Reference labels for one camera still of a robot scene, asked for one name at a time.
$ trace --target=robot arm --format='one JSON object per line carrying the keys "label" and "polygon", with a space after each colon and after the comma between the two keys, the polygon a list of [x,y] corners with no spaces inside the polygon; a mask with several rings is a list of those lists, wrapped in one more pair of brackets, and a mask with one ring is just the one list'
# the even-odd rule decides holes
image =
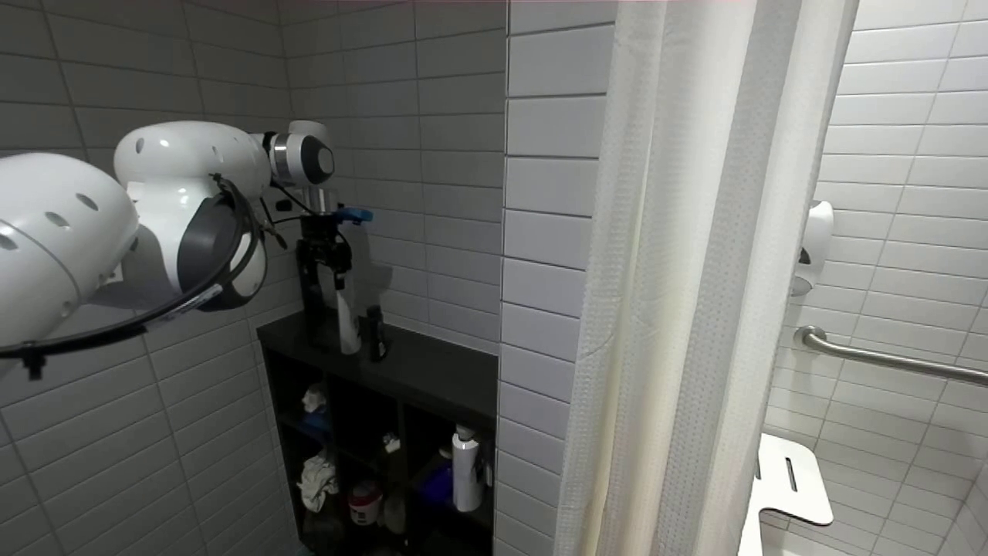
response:
{"label": "robot arm", "polygon": [[[24,358],[135,336],[175,309],[245,305],[264,280],[249,198],[267,186],[321,186],[326,134],[293,124],[248,136],[223,124],[155,124],[120,139],[115,173],[62,154],[0,159],[0,358]],[[135,322],[40,344],[105,282],[157,285]]]}

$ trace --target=shelving unit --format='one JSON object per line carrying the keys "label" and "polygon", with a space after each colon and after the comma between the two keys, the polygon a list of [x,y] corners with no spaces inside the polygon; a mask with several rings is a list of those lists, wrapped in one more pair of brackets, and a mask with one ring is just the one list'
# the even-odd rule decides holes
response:
{"label": "shelving unit", "polygon": [[[480,509],[458,514],[431,507],[422,481],[437,465],[437,449],[450,449],[458,426],[479,433],[480,462],[494,458],[497,358],[397,327],[385,327],[385,336],[390,358],[370,364],[339,356],[333,318],[289,317],[260,332],[298,536],[319,556],[485,556],[494,493],[485,490]],[[326,441],[297,429],[306,417],[298,399],[311,383],[321,383],[331,399]],[[383,456],[385,433],[400,439],[397,458]],[[297,481],[306,458],[319,452],[336,462],[339,498],[311,516],[297,498]],[[404,498],[404,536],[347,527],[345,493],[364,480]]]}

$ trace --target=grab bar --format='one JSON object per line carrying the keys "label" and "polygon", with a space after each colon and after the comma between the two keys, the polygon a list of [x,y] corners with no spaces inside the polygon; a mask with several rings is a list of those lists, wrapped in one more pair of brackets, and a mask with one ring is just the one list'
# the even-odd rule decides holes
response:
{"label": "grab bar", "polygon": [[988,388],[988,371],[975,369],[957,369],[957,364],[938,364],[938,363],[920,363],[920,358],[904,358],[904,356],[886,356],[886,352],[871,352],[871,348],[856,348],[856,345],[839,345],[827,339],[825,327],[801,325],[797,327],[797,344],[850,358],[850,363],[867,363],[867,364],[886,364],[898,371],[915,371],[915,374],[930,374],[930,377],[943,377],[943,380],[966,380],[966,383],[980,383]]}

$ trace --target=white bottle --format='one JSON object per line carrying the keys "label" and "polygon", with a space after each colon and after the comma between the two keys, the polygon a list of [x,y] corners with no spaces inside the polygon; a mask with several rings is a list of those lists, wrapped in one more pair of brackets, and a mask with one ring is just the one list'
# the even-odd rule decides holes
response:
{"label": "white bottle", "polygon": [[453,433],[453,507],[460,514],[472,514],[485,500],[480,481],[475,475],[479,449],[480,446],[472,439],[472,429],[458,426],[458,433]]}

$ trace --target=shower curtain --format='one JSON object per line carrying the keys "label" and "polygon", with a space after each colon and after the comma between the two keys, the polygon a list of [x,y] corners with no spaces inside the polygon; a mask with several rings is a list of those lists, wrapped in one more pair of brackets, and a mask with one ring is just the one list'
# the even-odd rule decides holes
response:
{"label": "shower curtain", "polygon": [[624,0],[555,556],[729,556],[856,0]]}

